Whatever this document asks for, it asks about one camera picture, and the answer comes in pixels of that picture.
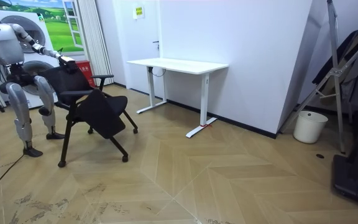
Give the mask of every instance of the herringbone parquet floor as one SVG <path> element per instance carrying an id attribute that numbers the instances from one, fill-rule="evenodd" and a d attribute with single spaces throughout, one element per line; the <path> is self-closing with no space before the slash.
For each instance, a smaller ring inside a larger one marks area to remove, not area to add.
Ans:
<path id="1" fill-rule="evenodd" d="M 330 189 L 334 124 L 313 145 L 291 134 L 269 139 L 222 121 L 187 139 L 199 114 L 164 105 L 138 115 L 147 96 L 117 86 L 106 91 L 129 98 L 127 111 L 139 125 L 135 135 L 123 118 L 127 129 L 116 136 L 129 162 L 77 124 L 68 165 L 59 169 L 63 141 L 45 140 L 47 130 L 33 110 L 34 146 L 44 155 L 24 157 L 0 182 L 0 223 L 358 223 L 358 205 Z M 57 109 L 61 133 L 66 113 Z M 13 119 L 11 109 L 0 113 L 0 176 L 21 156 Z"/>

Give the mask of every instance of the green grass poster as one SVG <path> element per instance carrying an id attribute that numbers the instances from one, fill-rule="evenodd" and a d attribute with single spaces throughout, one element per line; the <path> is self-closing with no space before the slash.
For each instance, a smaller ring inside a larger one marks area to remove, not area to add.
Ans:
<path id="1" fill-rule="evenodd" d="M 34 12 L 42 15 L 55 50 L 63 48 L 63 52 L 83 51 L 82 48 L 74 46 L 62 0 L 11 0 L 11 2 L 11 7 L 0 7 L 0 10 Z M 70 13 L 71 3 L 67 2 L 66 6 L 69 8 L 68 13 Z M 71 20 L 70 22 L 73 30 L 78 30 L 76 21 Z M 76 34 L 75 38 L 77 43 L 80 44 L 80 36 Z"/>

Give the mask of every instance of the chair backrest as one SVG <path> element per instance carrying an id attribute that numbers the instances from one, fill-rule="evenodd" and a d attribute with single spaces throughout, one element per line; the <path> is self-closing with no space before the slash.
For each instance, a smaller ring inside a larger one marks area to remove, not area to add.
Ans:
<path id="1" fill-rule="evenodd" d="M 114 112 L 103 92 L 95 89 L 81 102 L 76 109 L 76 115 L 88 123 L 105 139 L 125 129 L 125 124 Z"/>
<path id="2" fill-rule="evenodd" d="M 93 89 L 79 68 L 73 73 L 68 73 L 66 67 L 59 66 L 39 72 L 38 75 L 48 80 L 49 84 L 55 90 L 59 102 L 65 105 L 71 105 L 80 99 L 81 96 L 62 96 L 61 93 L 64 91 Z"/>

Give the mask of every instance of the red box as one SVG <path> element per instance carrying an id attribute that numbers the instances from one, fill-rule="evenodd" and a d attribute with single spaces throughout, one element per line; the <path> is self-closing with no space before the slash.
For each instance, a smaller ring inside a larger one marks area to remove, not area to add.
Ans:
<path id="1" fill-rule="evenodd" d="M 94 84 L 93 78 L 91 78 L 91 76 L 92 76 L 91 63 L 89 61 L 77 61 L 75 63 L 80 68 L 81 72 L 84 74 L 84 76 L 88 80 L 89 84 L 92 87 L 96 87 L 96 85 Z"/>

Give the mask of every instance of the humanoid robot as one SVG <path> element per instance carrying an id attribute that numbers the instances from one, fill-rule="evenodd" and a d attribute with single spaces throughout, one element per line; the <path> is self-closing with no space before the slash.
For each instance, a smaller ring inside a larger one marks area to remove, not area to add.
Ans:
<path id="1" fill-rule="evenodd" d="M 0 6 L 9 6 L 0 2 Z M 22 68 L 24 53 L 19 44 L 21 41 L 27 42 L 32 46 L 32 50 L 41 55 L 56 58 L 60 65 L 75 67 L 75 61 L 69 57 L 60 55 L 57 51 L 46 49 L 44 46 L 36 43 L 34 39 L 18 24 L 3 24 L 0 22 L 0 64 L 9 67 L 10 74 L 7 76 L 7 82 L 0 86 L 0 91 L 9 95 L 9 102 L 14 109 L 16 119 L 16 131 L 24 143 L 23 153 L 30 157 L 39 157 L 42 155 L 32 147 L 32 128 L 27 105 L 22 86 L 36 84 L 40 99 L 44 104 L 39 113 L 48 128 L 47 139 L 63 139 L 64 135 L 55 131 L 55 112 L 53 110 L 53 90 L 44 77 L 26 73 Z"/>

